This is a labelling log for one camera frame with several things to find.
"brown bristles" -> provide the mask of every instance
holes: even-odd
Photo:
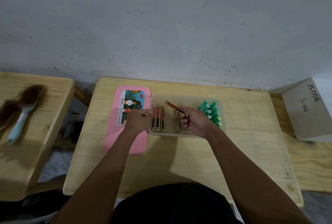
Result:
[[[39,85],[39,84],[27,87],[20,94],[20,98],[19,98],[20,107],[34,104],[38,100],[43,88],[44,88],[44,86]]]
[[[19,108],[19,104],[16,100],[5,101],[0,108],[0,129],[8,124],[9,119]]]

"wooden table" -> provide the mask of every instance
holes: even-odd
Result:
[[[271,99],[300,189],[332,192],[332,143],[296,140],[283,98]]]
[[[7,145],[19,113],[0,134],[1,201],[18,201],[28,194],[62,187],[64,179],[44,183],[38,183],[38,179],[74,93],[89,105],[89,99],[74,87],[72,79],[0,72],[0,106],[32,84],[43,84],[46,90],[28,116],[20,138],[14,145]]]
[[[292,164],[266,91],[102,77],[98,80],[63,192],[72,195],[105,153],[102,150],[114,92],[119,85],[147,86],[151,94],[192,95],[222,101],[230,139],[299,206],[303,205]],[[118,197],[156,185],[197,181],[230,202],[226,181],[205,139],[148,135],[147,148],[129,155]]]

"forearm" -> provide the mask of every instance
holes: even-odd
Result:
[[[130,147],[136,135],[122,132],[52,224],[109,223]]]
[[[230,193],[246,223],[310,223],[288,195],[220,129],[208,133]]]

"clear plastic box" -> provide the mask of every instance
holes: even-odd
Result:
[[[199,96],[184,96],[184,95],[152,95],[150,99],[150,108],[152,109],[153,106],[156,106],[157,103],[160,103],[161,105],[164,105],[164,101],[168,100],[174,105],[181,106],[182,104],[198,108],[199,105],[205,100],[209,100],[209,104],[211,104],[213,101],[218,101],[217,106],[219,107],[220,117],[222,126],[220,127],[224,132],[226,132],[226,125],[225,125],[225,119],[224,119],[224,113],[222,109],[222,103],[220,100],[216,98],[211,97],[199,97]],[[193,134],[190,131],[181,131],[176,132],[175,131],[175,113],[174,109],[170,108],[167,105],[164,105],[164,122],[165,122],[165,132],[153,132],[151,131],[151,124],[149,125],[149,133],[152,135],[158,135],[158,136],[169,136],[169,137],[197,137],[195,134]]]

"white box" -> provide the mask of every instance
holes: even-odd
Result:
[[[298,140],[332,142],[332,80],[310,78],[282,97]]]

